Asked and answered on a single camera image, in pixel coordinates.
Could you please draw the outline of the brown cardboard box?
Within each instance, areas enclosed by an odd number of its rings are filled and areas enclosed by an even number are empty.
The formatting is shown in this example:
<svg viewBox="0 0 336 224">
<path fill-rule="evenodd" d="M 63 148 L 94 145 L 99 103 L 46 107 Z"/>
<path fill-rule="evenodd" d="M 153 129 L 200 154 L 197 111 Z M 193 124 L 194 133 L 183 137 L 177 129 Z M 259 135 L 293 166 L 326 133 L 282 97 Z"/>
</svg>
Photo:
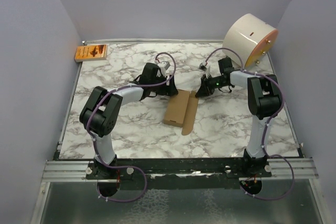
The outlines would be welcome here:
<svg viewBox="0 0 336 224">
<path fill-rule="evenodd" d="M 194 127 L 198 98 L 195 91 L 178 90 L 178 94 L 170 97 L 163 123 L 180 127 L 181 134 L 189 135 Z"/>
</svg>

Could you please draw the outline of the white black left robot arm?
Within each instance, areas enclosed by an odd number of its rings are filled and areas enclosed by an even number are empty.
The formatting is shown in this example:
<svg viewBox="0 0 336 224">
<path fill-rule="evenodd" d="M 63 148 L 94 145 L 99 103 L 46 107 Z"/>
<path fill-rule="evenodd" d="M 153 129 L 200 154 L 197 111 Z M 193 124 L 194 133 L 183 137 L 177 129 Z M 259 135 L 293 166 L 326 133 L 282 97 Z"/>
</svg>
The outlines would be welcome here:
<svg viewBox="0 0 336 224">
<path fill-rule="evenodd" d="M 151 96 L 172 97 L 178 94 L 174 74 L 166 71 L 167 61 L 146 63 L 142 73 L 124 87 L 108 91 L 96 86 L 83 107 L 79 121 L 93 141 L 95 157 L 91 169 L 104 179 L 115 175 L 117 155 L 112 147 L 111 132 L 115 127 L 120 108 L 128 103 L 142 101 Z"/>
</svg>

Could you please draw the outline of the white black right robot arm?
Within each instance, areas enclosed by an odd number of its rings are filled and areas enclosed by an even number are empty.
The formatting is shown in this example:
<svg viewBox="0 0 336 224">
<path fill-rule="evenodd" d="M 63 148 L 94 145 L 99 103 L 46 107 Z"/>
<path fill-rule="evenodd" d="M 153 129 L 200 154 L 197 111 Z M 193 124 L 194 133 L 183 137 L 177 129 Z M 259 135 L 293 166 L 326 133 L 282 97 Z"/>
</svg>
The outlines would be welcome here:
<svg viewBox="0 0 336 224">
<path fill-rule="evenodd" d="M 201 77 L 201 85 L 196 93 L 197 98 L 211 96 L 214 91 L 223 87 L 239 86 L 247 90 L 248 108 L 253 116 L 250 139 L 244 150 L 241 171 L 246 177 L 254 177 L 267 163 L 267 144 L 274 117 L 283 108 L 284 101 L 274 74 L 263 76 L 249 73 L 233 67 L 230 57 L 218 61 L 220 75 L 212 77 L 207 62 L 200 65 L 205 71 Z"/>
</svg>

